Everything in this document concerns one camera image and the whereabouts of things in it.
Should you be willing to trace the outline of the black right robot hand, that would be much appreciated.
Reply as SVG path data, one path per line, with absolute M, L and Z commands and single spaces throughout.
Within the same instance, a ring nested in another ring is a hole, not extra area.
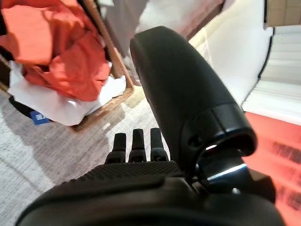
M 223 82 L 179 34 L 160 26 L 130 41 L 157 128 L 118 133 L 104 164 L 32 202 L 18 226 L 282 226 L 269 177 L 243 158 L 257 136 Z

